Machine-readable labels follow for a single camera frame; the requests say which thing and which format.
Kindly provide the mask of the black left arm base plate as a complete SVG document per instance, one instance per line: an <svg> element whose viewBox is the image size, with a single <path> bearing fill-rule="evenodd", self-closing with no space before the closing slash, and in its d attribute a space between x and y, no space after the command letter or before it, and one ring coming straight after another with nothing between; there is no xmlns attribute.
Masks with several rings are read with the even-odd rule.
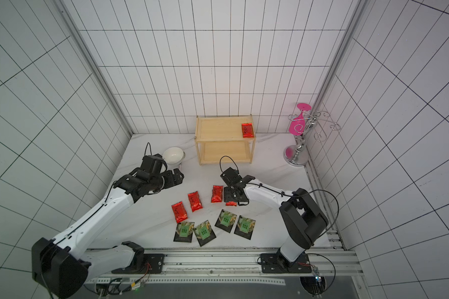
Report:
<svg viewBox="0 0 449 299"><path fill-rule="evenodd" d="M115 269L113 274L161 274L164 263L164 254L142 254L138 258L133 258L131 265L123 269Z"/></svg>

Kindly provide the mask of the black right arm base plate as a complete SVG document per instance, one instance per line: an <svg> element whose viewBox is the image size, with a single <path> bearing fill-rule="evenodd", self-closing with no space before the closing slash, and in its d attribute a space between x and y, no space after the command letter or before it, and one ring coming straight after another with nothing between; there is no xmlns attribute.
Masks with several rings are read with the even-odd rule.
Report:
<svg viewBox="0 0 449 299"><path fill-rule="evenodd" d="M261 254L257 263L264 274L310 274L313 271L306 254L301 254L294 262L281 254Z"/></svg>

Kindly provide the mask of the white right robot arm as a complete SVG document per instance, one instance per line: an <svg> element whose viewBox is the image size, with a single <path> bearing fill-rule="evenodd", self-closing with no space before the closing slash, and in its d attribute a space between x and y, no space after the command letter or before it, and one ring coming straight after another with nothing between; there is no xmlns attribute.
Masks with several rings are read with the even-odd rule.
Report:
<svg viewBox="0 0 449 299"><path fill-rule="evenodd" d="M328 230L329 220L311 196L312 192L299 188L293 192L275 189L254 176L242 177L239 171L222 171L226 184L224 200L247 206L255 201L279 210L288 238L277 251L277 261L284 266L295 263Z"/></svg>

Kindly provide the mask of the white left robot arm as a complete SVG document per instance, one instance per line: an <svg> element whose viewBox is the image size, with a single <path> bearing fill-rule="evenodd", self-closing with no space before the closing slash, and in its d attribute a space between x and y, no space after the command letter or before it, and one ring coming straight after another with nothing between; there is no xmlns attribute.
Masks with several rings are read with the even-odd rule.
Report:
<svg viewBox="0 0 449 299"><path fill-rule="evenodd" d="M113 182L91 210L52 239L41 238L31 249L32 278L50 297L67 299L88 280L113 270L139 274L147 268L144 249L126 241L112 249L87 253L99 234L144 196L182 184L183 173L168 169L162 155L147 155L142 164Z"/></svg>

